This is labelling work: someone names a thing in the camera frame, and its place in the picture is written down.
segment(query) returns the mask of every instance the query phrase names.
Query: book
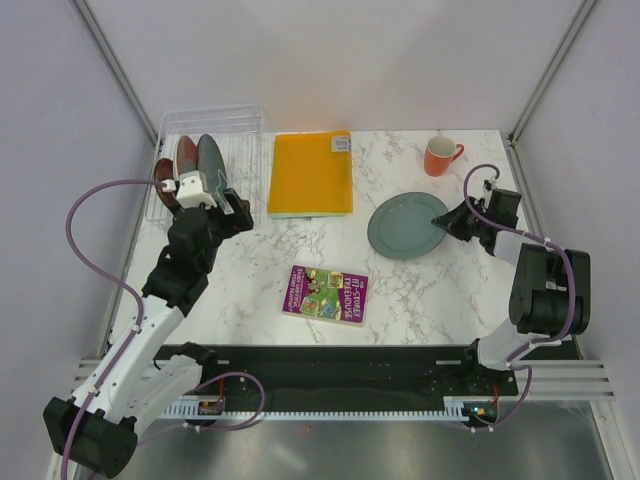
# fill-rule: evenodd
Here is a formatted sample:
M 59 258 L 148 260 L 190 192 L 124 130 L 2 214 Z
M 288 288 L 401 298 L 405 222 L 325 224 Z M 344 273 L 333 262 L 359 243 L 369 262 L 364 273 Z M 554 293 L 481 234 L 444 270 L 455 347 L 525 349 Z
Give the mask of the book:
M 267 211 L 274 218 L 351 213 L 351 133 L 277 135 Z
M 362 325 L 369 278 L 294 265 L 282 311 L 345 325 Z

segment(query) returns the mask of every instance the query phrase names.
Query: mug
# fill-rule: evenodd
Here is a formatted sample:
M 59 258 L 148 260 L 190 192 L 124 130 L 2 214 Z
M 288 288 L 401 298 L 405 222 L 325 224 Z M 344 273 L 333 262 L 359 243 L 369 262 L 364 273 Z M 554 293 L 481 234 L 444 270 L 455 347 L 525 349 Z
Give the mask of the mug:
M 464 145 L 461 143 L 456 145 L 450 138 L 433 137 L 424 152 L 424 171 L 432 177 L 439 177 L 463 152 Z

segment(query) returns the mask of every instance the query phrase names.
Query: gray plate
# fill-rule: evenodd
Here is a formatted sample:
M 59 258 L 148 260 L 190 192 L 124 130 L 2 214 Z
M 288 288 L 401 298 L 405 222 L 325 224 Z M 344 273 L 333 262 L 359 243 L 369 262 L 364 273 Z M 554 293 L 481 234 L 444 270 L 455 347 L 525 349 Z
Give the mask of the gray plate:
M 218 144 L 206 133 L 198 141 L 198 170 L 207 176 L 209 193 L 216 198 L 227 188 L 227 170 Z
M 387 258 L 418 258 L 436 248 L 445 237 L 446 232 L 431 225 L 431 220 L 447 211 L 440 199 L 428 193 L 403 193 L 390 198 L 369 220 L 369 243 Z

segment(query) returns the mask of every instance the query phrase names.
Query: brown plate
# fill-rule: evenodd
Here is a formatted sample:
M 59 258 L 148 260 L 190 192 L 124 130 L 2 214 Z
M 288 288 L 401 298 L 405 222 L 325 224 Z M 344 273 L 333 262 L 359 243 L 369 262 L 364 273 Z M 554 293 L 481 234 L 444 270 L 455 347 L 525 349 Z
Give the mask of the brown plate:
M 153 178 L 158 182 L 163 182 L 164 180 L 173 180 L 173 160 L 168 158 L 161 158 L 156 163 L 156 166 L 153 169 Z M 176 199 L 176 192 L 163 192 L 160 187 L 156 187 L 156 193 L 164 206 L 167 207 L 171 213 L 176 213 L 180 210 L 180 204 Z
M 193 172 L 198 169 L 198 147 L 193 140 L 186 135 L 180 137 L 178 142 L 178 151 L 176 152 L 176 163 L 174 165 L 173 174 L 175 179 L 179 179 L 180 175 L 187 172 Z

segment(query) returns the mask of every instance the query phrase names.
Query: white table surface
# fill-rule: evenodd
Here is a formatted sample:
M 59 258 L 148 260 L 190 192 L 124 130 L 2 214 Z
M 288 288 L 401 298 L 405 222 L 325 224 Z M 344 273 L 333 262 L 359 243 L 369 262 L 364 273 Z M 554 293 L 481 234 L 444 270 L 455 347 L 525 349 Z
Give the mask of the white table surface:
M 424 173 L 427 141 L 443 134 L 465 153 L 441 177 Z M 463 199 L 469 169 L 493 163 L 498 186 L 515 190 L 497 130 L 352 132 L 354 213 L 340 218 L 269 220 L 225 241 L 209 287 L 167 344 L 442 345 L 468 344 L 507 317 L 514 269 L 470 243 L 447 236 L 429 254 L 394 261 L 373 250 L 367 224 L 376 207 L 404 192 L 428 192 L 449 209 Z M 471 195 L 491 172 L 478 172 Z M 526 228 L 520 211 L 520 228 Z M 164 229 L 143 220 L 127 281 L 140 290 L 167 244 Z M 291 266 L 328 267 L 369 275 L 365 323 L 334 325 L 281 313 Z M 125 292 L 113 335 L 135 314 Z

